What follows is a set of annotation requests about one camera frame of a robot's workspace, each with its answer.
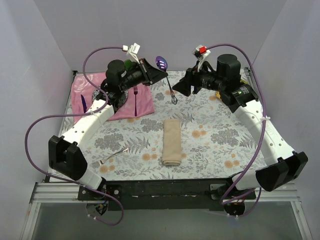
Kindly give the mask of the beige cloth napkin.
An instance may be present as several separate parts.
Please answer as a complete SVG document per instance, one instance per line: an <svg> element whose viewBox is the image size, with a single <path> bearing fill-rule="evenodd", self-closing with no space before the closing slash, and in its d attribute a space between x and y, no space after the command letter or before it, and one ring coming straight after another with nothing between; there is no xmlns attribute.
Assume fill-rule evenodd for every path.
<svg viewBox="0 0 320 240"><path fill-rule="evenodd" d="M181 122L179 119L164 120L162 164L179 166L182 162Z"/></svg>

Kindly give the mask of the silver fork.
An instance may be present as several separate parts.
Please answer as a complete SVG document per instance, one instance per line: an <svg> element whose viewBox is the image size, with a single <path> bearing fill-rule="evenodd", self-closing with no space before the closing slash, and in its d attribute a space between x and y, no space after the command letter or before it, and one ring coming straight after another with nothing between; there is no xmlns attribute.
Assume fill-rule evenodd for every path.
<svg viewBox="0 0 320 240"><path fill-rule="evenodd" d="M109 159L111 159L111 158L113 158L113 157L115 157L115 156L117 156L117 155L119 155L119 154L125 153L125 152L127 152L128 150L129 150L128 147L127 147L127 148L124 148L124 149L122 149L122 150L119 150L119 151L113 153L112 155L108 156L107 158L105 158L105 159L103 159L103 160L98 160L98 161L96 161L96 162L93 162L93 163L91 164L91 166L92 166L93 168L100 167L100 166L104 165L107 160L109 160Z"/></svg>

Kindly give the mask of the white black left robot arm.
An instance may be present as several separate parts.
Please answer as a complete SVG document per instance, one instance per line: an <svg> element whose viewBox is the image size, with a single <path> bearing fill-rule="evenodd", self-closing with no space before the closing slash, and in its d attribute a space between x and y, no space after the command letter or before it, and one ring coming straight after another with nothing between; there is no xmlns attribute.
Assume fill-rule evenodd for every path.
<svg viewBox="0 0 320 240"><path fill-rule="evenodd" d="M168 74L155 68L145 58L139 61L112 60L107 65L106 78L87 115L61 136L52 136L48 141L48 160L51 169L69 179L89 187L95 200L106 196L105 179L90 170L82 153L96 131L128 102L128 91L140 84L153 85Z"/></svg>

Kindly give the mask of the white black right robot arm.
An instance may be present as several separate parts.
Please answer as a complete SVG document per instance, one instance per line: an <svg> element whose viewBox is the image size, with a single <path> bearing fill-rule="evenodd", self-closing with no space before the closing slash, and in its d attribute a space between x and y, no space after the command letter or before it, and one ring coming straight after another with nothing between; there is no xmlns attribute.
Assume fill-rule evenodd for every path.
<svg viewBox="0 0 320 240"><path fill-rule="evenodd" d="M308 157L296 152L278 133L271 120L263 115L263 106L253 88L241 82L241 63L233 54L217 58L216 69L205 61L202 69L188 68L173 90L188 97L200 89L219 92L221 101L245 125L264 157L266 167L248 170L228 178L227 195L237 199L245 190L262 188L271 192L295 180Z"/></svg>

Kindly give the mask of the green inside ceramic mug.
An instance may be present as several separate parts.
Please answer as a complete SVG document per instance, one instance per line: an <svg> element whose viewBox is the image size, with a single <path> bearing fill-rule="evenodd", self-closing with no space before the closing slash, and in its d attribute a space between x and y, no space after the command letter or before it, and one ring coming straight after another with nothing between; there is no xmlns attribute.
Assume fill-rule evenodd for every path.
<svg viewBox="0 0 320 240"><path fill-rule="evenodd" d="M124 61L124 66L125 66L126 71L134 70L135 67L136 67L136 62L135 61L131 61L130 59L126 59Z"/></svg>

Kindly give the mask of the purple fork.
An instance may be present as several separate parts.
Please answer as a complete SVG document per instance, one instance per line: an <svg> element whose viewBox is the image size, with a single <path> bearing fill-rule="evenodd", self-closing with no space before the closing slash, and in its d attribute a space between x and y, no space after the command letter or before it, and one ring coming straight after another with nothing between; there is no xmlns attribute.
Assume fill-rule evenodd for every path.
<svg viewBox="0 0 320 240"><path fill-rule="evenodd" d="M137 113L137 95L138 95L138 86L133 87L133 93L134 93L134 116L136 117L138 115Z"/></svg>

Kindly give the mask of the pink cloth placemat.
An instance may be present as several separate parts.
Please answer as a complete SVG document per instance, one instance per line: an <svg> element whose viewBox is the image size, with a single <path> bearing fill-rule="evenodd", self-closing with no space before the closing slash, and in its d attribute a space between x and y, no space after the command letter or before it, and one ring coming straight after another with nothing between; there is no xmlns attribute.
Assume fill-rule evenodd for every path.
<svg viewBox="0 0 320 240"><path fill-rule="evenodd" d="M131 88L128 91L127 101L117 112L114 113L112 117L108 119L109 121L140 118L155 112L150 88L143 84L139 84L137 89L137 116L135 116L134 90ZM89 84L82 74L75 77L71 86L71 107L73 114L84 113L81 95L85 97L87 108L89 109L92 106L92 93L94 90L95 88Z"/></svg>

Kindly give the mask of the floral ceramic plate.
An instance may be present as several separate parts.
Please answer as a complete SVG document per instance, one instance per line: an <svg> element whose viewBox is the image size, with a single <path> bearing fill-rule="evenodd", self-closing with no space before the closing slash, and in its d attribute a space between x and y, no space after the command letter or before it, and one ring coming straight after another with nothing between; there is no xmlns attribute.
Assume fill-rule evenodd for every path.
<svg viewBox="0 0 320 240"><path fill-rule="evenodd" d="M94 100L103 100L107 102L108 105L113 107L114 112L116 113L127 101L129 96L129 91L124 92L116 91L114 89L101 88L107 95L103 94L100 90L96 89L92 93L92 101Z"/></svg>

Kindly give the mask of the floral patterned table mat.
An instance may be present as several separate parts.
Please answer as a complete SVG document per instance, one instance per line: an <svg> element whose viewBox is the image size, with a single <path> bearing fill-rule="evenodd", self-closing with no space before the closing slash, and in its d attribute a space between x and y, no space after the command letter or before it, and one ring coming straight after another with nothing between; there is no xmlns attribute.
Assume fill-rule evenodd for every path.
<svg viewBox="0 0 320 240"><path fill-rule="evenodd" d="M88 167L107 180L224 178L243 170L255 153L255 140L212 90L189 97L177 93L178 102L173 104L169 85L183 75L170 71L168 79L148 86L153 113L105 122L82 151ZM180 120L179 166L162 162L163 127L168 119ZM128 151L92 167L124 148Z"/></svg>

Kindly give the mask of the purple knife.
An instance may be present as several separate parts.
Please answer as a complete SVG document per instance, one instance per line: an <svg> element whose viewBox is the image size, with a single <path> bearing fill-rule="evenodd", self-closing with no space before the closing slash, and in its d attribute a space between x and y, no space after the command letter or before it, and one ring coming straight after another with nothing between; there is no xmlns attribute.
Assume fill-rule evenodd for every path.
<svg viewBox="0 0 320 240"><path fill-rule="evenodd" d="M86 99L82 94L80 95L80 97L81 97L83 112L86 113L88 110Z"/></svg>

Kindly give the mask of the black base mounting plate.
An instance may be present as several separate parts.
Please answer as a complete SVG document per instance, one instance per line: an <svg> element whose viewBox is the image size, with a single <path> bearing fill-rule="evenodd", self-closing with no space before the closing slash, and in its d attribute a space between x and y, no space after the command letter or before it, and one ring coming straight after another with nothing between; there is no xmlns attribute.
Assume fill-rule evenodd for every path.
<svg viewBox="0 0 320 240"><path fill-rule="evenodd" d="M229 178L117 180L102 186L125 210L203 209L222 211Z"/></svg>

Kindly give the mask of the aluminium frame rail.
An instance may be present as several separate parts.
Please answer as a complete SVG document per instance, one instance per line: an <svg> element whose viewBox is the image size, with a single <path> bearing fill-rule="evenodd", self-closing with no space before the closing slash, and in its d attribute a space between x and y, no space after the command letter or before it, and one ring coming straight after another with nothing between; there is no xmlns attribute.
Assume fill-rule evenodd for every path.
<svg viewBox="0 0 320 240"><path fill-rule="evenodd" d="M79 201L71 183L36 183L23 240L310 240L295 185L263 193L251 213L233 218L206 209L129 209L91 218L95 201Z"/></svg>

